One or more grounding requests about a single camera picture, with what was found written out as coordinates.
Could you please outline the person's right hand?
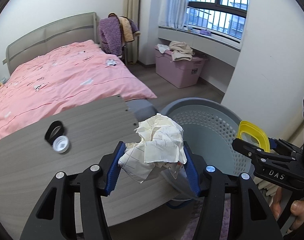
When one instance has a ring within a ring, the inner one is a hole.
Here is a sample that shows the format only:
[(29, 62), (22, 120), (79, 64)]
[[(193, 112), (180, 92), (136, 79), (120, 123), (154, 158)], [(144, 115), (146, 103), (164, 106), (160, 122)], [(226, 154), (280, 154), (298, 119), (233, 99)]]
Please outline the person's right hand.
[[(271, 211), (276, 219), (281, 214), (281, 200), (282, 200), (282, 188), (279, 187), (276, 194), (273, 196), (273, 201), (270, 206)], [(291, 213), (296, 217), (289, 230), (293, 231), (298, 229), (304, 223), (304, 200), (296, 200), (292, 203), (290, 208)]]

